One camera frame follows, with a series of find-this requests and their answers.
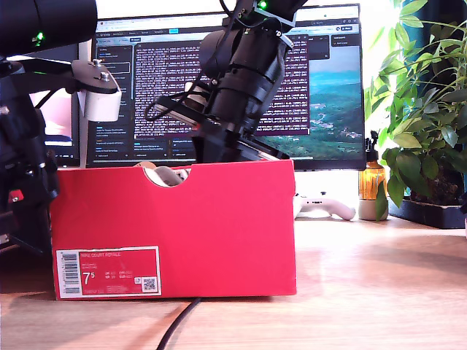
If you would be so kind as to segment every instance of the monitor screen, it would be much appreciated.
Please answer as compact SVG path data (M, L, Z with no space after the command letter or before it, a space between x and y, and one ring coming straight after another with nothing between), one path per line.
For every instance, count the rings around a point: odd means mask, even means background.
M29 55L55 61L72 62L78 59L78 45L45 50ZM48 91L31 94L36 106ZM45 119L45 144L56 155L59 166L80 165L79 102L75 95L65 89L57 91L41 108Z
M143 112L158 96L179 93L200 70L203 38L223 13L100 20L93 58L103 60L122 92L115 123L92 122L89 167L194 163L188 125ZM290 33L295 48L286 78L257 136L296 160L297 170L363 168L364 115L359 6L307 7Z

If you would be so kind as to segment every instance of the desk surface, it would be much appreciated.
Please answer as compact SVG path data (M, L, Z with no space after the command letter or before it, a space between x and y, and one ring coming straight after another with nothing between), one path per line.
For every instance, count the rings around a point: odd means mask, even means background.
M299 219L298 294L202 302L167 349L467 347L464 230ZM155 349L186 300L56 302L47 266L0 255L1 349Z

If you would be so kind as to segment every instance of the controller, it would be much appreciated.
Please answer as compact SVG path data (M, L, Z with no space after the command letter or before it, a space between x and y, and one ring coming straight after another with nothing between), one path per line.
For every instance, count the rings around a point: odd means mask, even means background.
M300 213L311 212L318 209L327 211L330 215L335 214L348 221L355 217L354 208L349 208L335 199L307 198L300 195L296 195L293 199L294 218L296 218Z

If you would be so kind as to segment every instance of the amber glass bottle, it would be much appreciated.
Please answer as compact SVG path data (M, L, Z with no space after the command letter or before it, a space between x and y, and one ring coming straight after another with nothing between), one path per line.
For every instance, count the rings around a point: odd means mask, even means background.
M371 132L371 139L366 139L366 170L358 174L358 194L360 205L358 215L362 220L376 220L376 199L378 187L381 182L385 184L385 194L387 195L386 170L378 163L378 151L374 149L378 134Z

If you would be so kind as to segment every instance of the plant pot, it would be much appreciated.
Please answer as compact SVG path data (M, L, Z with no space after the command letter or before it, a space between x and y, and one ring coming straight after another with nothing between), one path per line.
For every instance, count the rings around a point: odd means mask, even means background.
M460 206L436 206L404 199L398 208L389 200L389 214L394 217L441 229L466 227L466 217Z

